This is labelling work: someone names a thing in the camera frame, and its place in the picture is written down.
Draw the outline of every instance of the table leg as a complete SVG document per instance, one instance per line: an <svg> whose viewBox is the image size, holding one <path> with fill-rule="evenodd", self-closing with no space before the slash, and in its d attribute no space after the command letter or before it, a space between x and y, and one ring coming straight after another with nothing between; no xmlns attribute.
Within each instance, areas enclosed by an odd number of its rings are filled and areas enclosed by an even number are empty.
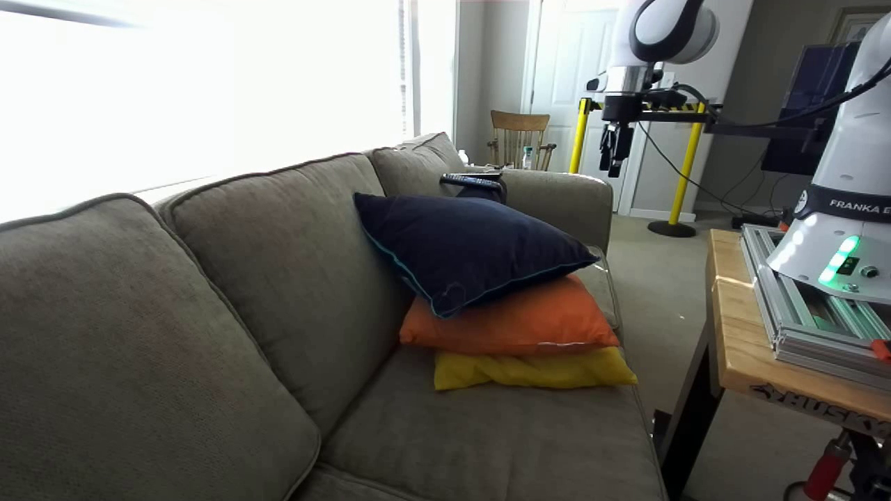
<svg viewBox="0 0 891 501"><path fill-rule="evenodd" d="M679 394L679 407L671 414L664 436L659 439L659 461L668 499L679 499L684 492L699 449L724 394L716 378L713 351L713 330L710 325L703 325Z"/></svg>

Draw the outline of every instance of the couch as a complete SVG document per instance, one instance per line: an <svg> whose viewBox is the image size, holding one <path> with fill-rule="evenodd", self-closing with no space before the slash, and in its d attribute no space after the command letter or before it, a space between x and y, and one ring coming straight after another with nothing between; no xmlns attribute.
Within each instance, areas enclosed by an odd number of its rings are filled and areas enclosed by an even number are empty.
<svg viewBox="0 0 891 501"><path fill-rule="evenodd" d="M664 499L635 386L430 390L349 194L448 194L444 133L0 227L0 499ZM608 186L503 172L600 257Z"/></svg>

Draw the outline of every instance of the wooden table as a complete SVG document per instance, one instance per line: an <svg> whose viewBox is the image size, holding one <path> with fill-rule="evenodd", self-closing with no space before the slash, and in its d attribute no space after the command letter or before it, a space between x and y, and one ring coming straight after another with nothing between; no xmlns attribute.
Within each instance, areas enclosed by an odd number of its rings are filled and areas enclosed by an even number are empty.
<svg viewBox="0 0 891 501"><path fill-rule="evenodd" d="M703 286L706 323L679 411L659 439L671 499L682 496L724 390L766 399L860 433L891 436L887 392L774 360L738 232L710 232Z"/></svg>

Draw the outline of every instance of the stacked pillows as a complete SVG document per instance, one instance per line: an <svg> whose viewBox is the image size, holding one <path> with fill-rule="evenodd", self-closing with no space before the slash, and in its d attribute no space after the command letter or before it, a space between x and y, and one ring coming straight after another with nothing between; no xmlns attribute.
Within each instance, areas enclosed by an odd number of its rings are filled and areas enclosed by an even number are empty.
<svg viewBox="0 0 891 501"><path fill-rule="evenodd" d="M352 202L373 248L413 289L401 341L437 351L433 390L636 380L571 276L596 259L565 232L484 197Z"/></svg>

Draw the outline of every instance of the navy blue pillow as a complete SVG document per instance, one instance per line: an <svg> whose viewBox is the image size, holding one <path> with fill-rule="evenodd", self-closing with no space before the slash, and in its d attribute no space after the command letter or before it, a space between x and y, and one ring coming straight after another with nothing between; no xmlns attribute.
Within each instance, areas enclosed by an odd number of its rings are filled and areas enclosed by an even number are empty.
<svg viewBox="0 0 891 501"><path fill-rule="evenodd" d="M352 202L369 241L439 318L596 262L565 232L484 197L355 191Z"/></svg>

